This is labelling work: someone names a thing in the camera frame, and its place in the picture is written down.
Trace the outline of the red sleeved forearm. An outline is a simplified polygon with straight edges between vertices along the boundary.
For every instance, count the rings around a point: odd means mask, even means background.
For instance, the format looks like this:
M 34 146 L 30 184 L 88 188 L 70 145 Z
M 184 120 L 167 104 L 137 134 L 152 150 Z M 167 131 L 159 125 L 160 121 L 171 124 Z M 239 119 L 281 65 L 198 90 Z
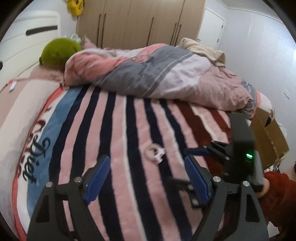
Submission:
M 264 178 L 269 181 L 269 190 L 259 199 L 264 217 L 275 227 L 288 227 L 295 221 L 295 181 L 274 171 Z

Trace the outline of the person's right hand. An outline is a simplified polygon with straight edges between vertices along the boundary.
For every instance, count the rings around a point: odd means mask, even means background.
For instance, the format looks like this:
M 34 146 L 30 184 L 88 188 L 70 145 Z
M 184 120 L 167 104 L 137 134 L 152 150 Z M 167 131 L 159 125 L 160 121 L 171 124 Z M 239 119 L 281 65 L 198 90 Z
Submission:
M 263 178 L 263 188 L 260 192 L 256 192 L 255 195 L 257 198 L 261 198 L 269 191 L 270 181 L 266 178 Z

